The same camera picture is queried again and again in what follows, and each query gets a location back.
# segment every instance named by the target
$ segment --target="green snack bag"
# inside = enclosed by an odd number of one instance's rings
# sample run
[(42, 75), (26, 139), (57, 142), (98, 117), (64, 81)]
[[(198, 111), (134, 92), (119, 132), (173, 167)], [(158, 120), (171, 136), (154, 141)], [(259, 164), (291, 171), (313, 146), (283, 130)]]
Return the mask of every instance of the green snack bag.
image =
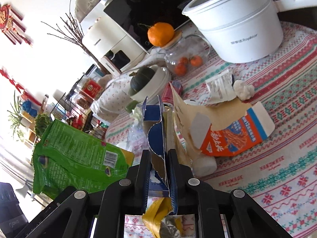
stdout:
[(89, 193), (104, 190), (126, 176), (133, 158), (131, 152), (55, 120), (34, 148), (33, 192), (53, 199), (69, 185)]

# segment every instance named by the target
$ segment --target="jar with red label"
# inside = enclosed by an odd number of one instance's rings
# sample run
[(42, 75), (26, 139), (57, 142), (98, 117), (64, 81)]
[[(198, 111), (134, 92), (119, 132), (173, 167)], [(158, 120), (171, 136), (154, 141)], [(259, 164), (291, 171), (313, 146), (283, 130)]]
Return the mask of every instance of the jar with red label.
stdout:
[(76, 92), (84, 93), (93, 100), (98, 100), (104, 91), (102, 86), (86, 75), (82, 77), (76, 88)]

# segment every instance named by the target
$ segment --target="red soda can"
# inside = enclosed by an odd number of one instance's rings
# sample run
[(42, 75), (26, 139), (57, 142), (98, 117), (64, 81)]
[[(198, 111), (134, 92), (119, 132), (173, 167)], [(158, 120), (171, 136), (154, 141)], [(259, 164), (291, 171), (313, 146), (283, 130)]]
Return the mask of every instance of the red soda can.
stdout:
[(172, 88), (171, 88), (170, 84), (173, 86), (173, 88), (175, 89), (175, 91), (179, 95), (183, 91), (183, 86), (178, 81), (170, 81), (166, 84), (166, 86), (164, 88), (164, 91), (162, 94), (162, 102), (164, 105), (167, 105), (170, 108), (174, 108), (173, 93), (172, 93)]

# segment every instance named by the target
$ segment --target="orange fruit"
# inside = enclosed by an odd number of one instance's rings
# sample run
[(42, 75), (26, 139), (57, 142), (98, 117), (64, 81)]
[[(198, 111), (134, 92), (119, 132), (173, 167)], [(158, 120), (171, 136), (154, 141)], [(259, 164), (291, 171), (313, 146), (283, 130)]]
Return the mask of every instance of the orange fruit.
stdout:
[(199, 67), (203, 64), (202, 58), (199, 55), (194, 55), (192, 58), (190, 58), (189, 62), (194, 67)]
[(179, 60), (179, 63), (183, 63), (185, 65), (188, 64), (188, 59), (186, 57), (182, 57), (180, 60)]
[(165, 22), (155, 23), (147, 31), (147, 37), (150, 43), (156, 47), (165, 46), (174, 36), (174, 28), (171, 24)]
[(177, 64), (174, 68), (174, 73), (177, 76), (184, 76), (186, 72), (187, 72), (187, 68), (186, 68), (186, 65), (183, 63)]

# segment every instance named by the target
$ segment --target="round metal pivot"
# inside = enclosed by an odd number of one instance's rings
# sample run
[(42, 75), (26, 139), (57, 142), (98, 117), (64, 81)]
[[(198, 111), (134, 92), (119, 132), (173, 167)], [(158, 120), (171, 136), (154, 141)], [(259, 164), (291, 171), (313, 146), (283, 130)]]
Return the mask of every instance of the round metal pivot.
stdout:
[(200, 181), (196, 178), (191, 178), (188, 180), (188, 184), (192, 186), (197, 186), (198, 184), (200, 184)]
[(129, 186), (129, 185), (131, 184), (131, 181), (130, 181), (129, 179), (121, 179), (121, 180), (119, 181), (119, 184), (120, 184), (121, 186)]
[(237, 198), (243, 198), (245, 196), (245, 193), (243, 190), (235, 190), (233, 192), (233, 195)]
[(84, 191), (77, 191), (77, 192), (75, 192), (75, 194), (74, 194), (74, 197), (76, 198), (76, 199), (82, 199), (82, 198), (84, 198), (86, 196), (86, 192), (84, 192)]

